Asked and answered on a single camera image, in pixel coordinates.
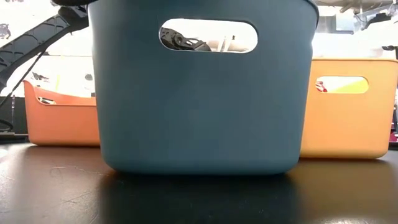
orange plastic bin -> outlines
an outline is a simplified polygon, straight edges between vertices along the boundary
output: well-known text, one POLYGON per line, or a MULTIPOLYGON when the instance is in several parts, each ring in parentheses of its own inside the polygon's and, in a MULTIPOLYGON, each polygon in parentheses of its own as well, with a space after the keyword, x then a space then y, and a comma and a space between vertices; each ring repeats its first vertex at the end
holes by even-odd
POLYGON ((36 145, 99 146, 95 98, 63 95, 24 81, 29 141, 36 145), (45 104, 39 98, 55 104, 45 104))
POLYGON ((301 157, 374 159, 389 145, 398 61, 314 59, 310 74, 301 157), (362 93, 322 93, 320 77, 363 77, 362 93))

bin rim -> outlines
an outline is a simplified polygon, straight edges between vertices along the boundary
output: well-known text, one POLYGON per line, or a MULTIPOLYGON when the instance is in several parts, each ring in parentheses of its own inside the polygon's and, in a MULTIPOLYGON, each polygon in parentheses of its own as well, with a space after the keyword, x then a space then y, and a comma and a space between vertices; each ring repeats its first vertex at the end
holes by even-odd
POLYGON ((327 57, 320 57, 320 58, 313 58, 314 61, 370 61, 370 62, 395 62, 398 63, 398 60, 392 58, 327 58, 327 57))
POLYGON ((318 23, 319 23, 319 17, 320 17, 320 13, 319 13, 319 8, 318 5, 315 3, 314 0, 306 0, 308 3, 310 3, 313 8, 315 9, 315 12, 317 14, 317 25, 315 26, 315 28, 318 28, 318 23))

blue plastic bin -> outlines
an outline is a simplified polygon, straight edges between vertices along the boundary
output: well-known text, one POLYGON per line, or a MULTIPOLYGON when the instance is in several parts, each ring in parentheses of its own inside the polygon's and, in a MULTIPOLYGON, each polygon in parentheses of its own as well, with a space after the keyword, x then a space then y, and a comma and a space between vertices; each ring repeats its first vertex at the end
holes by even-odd
POLYGON ((88 6, 102 155, 144 174, 277 174, 300 154, 311 0, 99 0, 88 6), (247 54, 166 49, 175 18, 243 21, 247 54))

black cable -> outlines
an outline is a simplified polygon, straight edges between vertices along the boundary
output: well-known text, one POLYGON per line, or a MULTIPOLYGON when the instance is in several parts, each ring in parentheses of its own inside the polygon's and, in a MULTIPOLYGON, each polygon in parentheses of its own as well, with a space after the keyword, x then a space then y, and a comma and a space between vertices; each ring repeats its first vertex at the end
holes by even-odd
MULTIPOLYGON (((18 88, 18 86, 22 83, 22 81, 24 81, 24 79, 26 78, 26 76, 29 74, 29 72, 33 69, 33 67, 35 66, 35 64, 40 60, 40 58, 43 56, 43 54, 46 53, 46 49, 44 49, 35 59, 35 61, 32 63, 32 65, 27 69, 27 71, 25 72, 25 74, 22 76, 22 78, 17 82, 17 84, 14 86, 14 88, 11 90, 11 92, 5 97, 5 99, 2 100, 2 102, 0 103, 0 108, 2 106, 4 106, 4 104, 7 102, 7 100, 11 97, 12 93, 18 88)), ((0 123, 4 124, 6 126, 8 126, 8 128, 6 129, 0 129, 0 131, 5 132, 5 131, 12 131, 14 129, 14 126, 3 119, 0 119, 0 123)))

cable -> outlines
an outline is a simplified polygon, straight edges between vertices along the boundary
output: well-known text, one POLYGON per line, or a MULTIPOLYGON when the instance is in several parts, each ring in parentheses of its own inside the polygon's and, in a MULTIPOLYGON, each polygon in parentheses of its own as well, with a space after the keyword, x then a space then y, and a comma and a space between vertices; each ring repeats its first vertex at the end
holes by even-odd
MULTIPOLYGON (((7 100, 11 97, 12 93, 18 88, 18 86, 22 83, 22 81, 24 81, 24 79, 26 78, 26 76, 29 74, 29 72, 33 69, 33 67, 35 66, 35 64, 40 60, 40 58, 43 56, 43 54, 45 53, 46 49, 44 49, 35 59, 35 61, 32 63, 32 65, 27 69, 27 71, 25 72, 25 74, 22 76, 22 78, 17 82, 17 84, 14 86, 14 88, 11 90, 11 92, 5 97, 5 99, 2 100, 2 102, 0 103, 0 108, 2 106, 4 106, 4 104, 7 102, 7 100)), ((3 119, 0 119, 0 123, 4 124, 6 126, 8 126, 8 128, 6 129, 0 129, 0 131, 5 132, 5 131, 12 131, 14 129, 14 126, 3 119)))
POLYGON ((364 23, 368 23, 367 21, 363 21, 357 14, 354 14, 354 16, 355 16, 359 21, 364 22, 364 23))

